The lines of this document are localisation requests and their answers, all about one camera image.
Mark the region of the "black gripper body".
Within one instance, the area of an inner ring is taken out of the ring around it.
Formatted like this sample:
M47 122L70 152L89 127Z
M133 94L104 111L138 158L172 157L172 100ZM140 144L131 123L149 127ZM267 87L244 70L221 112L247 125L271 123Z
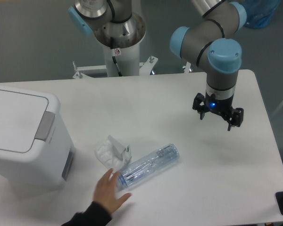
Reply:
M219 100L215 99L214 95L209 96L207 93L203 96L199 93L199 114L202 120L205 113L211 112L213 114L221 116L225 121L229 121L233 117L237 110L233 108L233 95L227 99Z

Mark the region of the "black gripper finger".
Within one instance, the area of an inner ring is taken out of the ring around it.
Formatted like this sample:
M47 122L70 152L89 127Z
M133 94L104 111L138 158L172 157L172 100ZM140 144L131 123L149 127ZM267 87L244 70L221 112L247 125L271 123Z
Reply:
M231 130L232 127L240 127L244 119L244 109L243 108L233 108L230 111L230 115L228 116L228 131Z
M206 113L205 97L201 93L198 93L194 98L192 109L200 114L201 120L204 118Z

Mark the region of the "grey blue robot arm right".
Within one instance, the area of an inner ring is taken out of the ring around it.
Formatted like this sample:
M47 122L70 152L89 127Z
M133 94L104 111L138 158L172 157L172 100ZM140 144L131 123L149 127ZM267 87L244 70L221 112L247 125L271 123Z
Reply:
M227 0L194 0L203 22L194 29L182 26L170 39L171 51L207 74L206 93L198 93L193 110L203 119L211 112L221 116L229 127L240 127L244 110L233 108L233 96L241 67L242 49L232 39L245 24L243 5Z

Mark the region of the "black sleeved forearm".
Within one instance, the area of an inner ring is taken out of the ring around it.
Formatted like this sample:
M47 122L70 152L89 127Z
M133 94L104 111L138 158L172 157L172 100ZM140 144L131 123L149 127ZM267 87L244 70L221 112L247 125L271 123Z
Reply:
M97 202L92 202L84 212L77 212L62 226L106 226L112 220L109 212Z

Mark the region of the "person's bare hand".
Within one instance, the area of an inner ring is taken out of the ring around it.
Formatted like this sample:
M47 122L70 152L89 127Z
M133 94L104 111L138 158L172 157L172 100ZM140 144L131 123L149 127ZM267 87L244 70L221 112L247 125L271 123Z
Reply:
M117 211L131 196L125 193L120 198L116 198L116 184L120 172L113 173L110 168L97 182L93 193L93 202L103 207L110 215Z

